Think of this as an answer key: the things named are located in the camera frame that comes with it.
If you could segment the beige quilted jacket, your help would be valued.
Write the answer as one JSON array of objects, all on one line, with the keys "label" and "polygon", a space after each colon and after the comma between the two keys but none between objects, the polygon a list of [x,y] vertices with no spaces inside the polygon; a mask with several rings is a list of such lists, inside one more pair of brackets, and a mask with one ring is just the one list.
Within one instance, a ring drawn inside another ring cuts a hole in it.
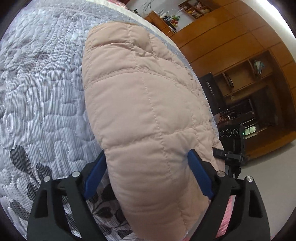
[{"label": "beige quilted jacket", "polygon": [[187,154],[224,170],[222,148],[193,73],[145,28],[110,22],[92,28],[82,60],[91,129],[128,223],[144,240],[182,240],[209,205]]}]

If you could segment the pink fluffy cloth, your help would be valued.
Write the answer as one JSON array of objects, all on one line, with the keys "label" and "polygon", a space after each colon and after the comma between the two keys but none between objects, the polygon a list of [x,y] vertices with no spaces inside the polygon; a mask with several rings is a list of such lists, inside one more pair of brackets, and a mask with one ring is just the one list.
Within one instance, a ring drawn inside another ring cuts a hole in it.
[{"label": "pink fluffy cloth", "polygon": [[[215,238],[220,237],[220,236],[222,236],[222,235],[224,235],[226,233],[227,227],[228,227],[229,222],[230,222],[231,214],[232,214],[232,211],[233,211],[234,201],[235,201],[235,196],[230,196],[230,198],[228,199],[228,203],[227,203],[227,207],[226,207],[223,219],[221,221],[220,227],[219,227],[219,229],[218,229],[218,231],[216,233]],[[200,215],[200,217],[198,218],[196,223],[192,226],[192,228],[189,231],[187,231],[187,233],[184,236],[183,240],[190,240],[193,233],[195,232],[197,227],[200,225],[200,223],[202,221],[202,218],[204,217],[206,211],[207,210],[205,209],[202,212],[202,214]]]}]

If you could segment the black television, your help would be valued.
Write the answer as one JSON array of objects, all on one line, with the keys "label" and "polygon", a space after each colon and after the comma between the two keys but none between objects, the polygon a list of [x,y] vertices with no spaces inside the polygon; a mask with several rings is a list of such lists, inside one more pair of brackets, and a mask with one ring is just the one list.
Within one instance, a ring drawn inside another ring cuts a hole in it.
[{"label": "black television", "polygon": [[220,88],[215,82],[213,74],[210,72],[200,77],[199,82],[208,100],[212,114],[217,115],[219,113],[222,113],[223,111],[226,111],[226,102]]}]

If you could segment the large wooden wardrobe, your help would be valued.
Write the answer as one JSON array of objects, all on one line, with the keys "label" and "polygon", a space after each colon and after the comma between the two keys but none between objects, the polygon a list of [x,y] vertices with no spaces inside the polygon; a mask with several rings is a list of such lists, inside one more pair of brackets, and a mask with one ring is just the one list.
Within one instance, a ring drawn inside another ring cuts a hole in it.
[{"label": "large wooden wardrobe", "polygon": [[208,73],[227,105],[247,100],[239,121],[255,159],[295,140],[295,61],[272,26],[243,1],[182,1],[191,24],[172,40],[198,77]]}]

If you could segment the grey quilted bedspread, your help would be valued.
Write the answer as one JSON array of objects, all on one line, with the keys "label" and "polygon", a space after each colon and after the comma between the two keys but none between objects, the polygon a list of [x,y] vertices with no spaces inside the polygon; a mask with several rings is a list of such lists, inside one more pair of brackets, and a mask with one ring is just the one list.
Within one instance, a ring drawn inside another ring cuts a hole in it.
[{"label": "grey quilted bedspread", "polygon": [[1,222],[17,240],[79,240],[69,204],[67,229],[29,222],[39,185],[66,178],[101,151],[86,115],[81,63],[87,32],[111,21],[142,25],[180,50],[140,16],[108,1],[33,1],[1,39]]}]

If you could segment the wooden desk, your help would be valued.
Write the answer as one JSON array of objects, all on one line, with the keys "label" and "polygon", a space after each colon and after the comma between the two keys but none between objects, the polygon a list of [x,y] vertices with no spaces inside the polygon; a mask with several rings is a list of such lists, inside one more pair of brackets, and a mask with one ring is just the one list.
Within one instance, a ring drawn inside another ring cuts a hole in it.
[{"label": "wooden desk", "polygon": [[170,27],[155,11],[151,11],[144,19],[158,28],[169,38],[175,34],[173,28]]}]

